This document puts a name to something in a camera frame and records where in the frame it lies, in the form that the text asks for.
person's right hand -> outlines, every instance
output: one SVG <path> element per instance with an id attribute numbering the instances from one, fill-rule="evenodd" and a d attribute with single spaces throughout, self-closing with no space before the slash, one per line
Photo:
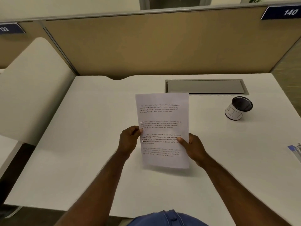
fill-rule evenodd
<path id="1" fill-rule="evenodd" d="M 203 167 L 204 160 L 210 156 L 205 151 L 205 148 L 199 137 L 189 133 L 189 143 L 183 138 L 178 137 L 177 141 L 186 149 L 188 156 L 194 160 L 200 167 Z"/>

pen holder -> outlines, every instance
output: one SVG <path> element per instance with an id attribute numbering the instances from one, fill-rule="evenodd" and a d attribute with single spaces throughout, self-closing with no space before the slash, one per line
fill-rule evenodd
<path id="1" fill-rule="evenodd" d="M 232 99 L 231 104 L 225 110 L 225 115 L 233 121 L 238 121 L 243 117 L 244 113 L 252 108 L 253 103 L 248 98 L 238 96 Z"/>

forearm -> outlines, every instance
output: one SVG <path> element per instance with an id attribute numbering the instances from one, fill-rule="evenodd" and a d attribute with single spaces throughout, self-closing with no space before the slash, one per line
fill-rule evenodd
<path id="1" fill-rule="evenodd" d="M 237 226 L 290 225 L 210 156 L 203 160 L 202 165 Z"/>
<path id="2" fill-rule="evenodd" d="M 115 153 L 55 226 L 105 225 L 126 160 L 126 156 Z"/>

blue clothing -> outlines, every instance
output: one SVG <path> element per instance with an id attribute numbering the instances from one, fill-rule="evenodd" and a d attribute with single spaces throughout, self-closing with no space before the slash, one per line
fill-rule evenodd
<path id="1" fill-rule="evenodd" d="M 128 226 L 208 226 L 202 221 L 188 216 L 183 213 L 177 213 L 175 210 L 167 212 L 161 211 L 158 213 L 151 213 L 144 216 L 139 216 L 133 219 Z"/>

printed document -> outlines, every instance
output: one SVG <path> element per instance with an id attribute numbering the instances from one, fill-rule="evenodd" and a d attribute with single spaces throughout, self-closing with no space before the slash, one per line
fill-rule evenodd
<path id="1" fill-rule="evenodd" d="M 177 137 L 188 140 L 188 93 L 137 94 L 136 105 L 144 164 L 189 168 L 189 158 Z"/>

